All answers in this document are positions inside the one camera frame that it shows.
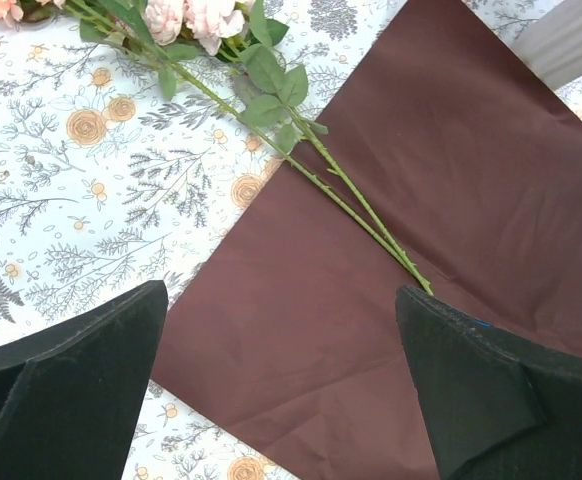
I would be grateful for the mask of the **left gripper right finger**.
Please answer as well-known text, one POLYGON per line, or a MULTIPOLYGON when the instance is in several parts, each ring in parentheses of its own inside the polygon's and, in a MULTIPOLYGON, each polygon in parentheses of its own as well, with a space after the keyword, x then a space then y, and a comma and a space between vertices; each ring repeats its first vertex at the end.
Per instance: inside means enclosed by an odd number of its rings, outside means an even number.
POLYGON ((414 287, 395 310, 442 479, 582 479, 582 358, 414 287))

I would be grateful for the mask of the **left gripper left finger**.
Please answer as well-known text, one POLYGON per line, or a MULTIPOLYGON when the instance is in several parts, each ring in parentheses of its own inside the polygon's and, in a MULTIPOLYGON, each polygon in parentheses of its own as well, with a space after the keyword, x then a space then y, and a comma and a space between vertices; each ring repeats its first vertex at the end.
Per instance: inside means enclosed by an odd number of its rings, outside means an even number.
POLYGON ((0 346, 0 480, 122 477, 167 309, 148 281, 0 346))

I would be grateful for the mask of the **red wrapping paper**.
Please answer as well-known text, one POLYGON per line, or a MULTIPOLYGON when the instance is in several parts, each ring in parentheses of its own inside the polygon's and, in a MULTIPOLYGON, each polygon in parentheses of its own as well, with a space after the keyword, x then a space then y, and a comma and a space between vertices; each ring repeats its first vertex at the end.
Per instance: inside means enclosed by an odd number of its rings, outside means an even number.
MULTIPOLYGON (((433 297, 582 358, 582 122, 459 1, 410 1, 320 117, 433 297)), ((299 479, 442 479, 414 279, 280 167, 171 309, 154 379, 299 479)))

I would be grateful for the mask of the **pale pink rose stem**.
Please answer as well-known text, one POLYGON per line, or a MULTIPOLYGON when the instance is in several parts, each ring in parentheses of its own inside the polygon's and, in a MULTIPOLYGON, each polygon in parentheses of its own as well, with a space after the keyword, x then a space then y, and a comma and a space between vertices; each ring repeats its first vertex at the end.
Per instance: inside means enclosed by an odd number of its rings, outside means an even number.
POLYGON ((291 69, 281 64, 274 53, 273 36, 261 1, 148 1, 142 14, 148 31, 166 58, 166 66, 160 73, 160 88, 166 99, 173 98, 176 79, 181 78, 255 133, 277 126, 276 138, 265 137, 266 143, 362 226, 426 293, 433 293, 430 281, 409 259, 360 189, 318 138, 317 133, 324 129, 299 114, 298 107, 308 95, 306 69, 302 64, 291 69), (200 50, 209 55, 224 53, 243 69, 255 88, 243 111, 220 99, 180 64, 197 57, 200 50), (355 213, 330 186, 291 157, 294 145, 302 140, 311 143, 324 158, 327 172, 344 182, 370 221, 355 213))

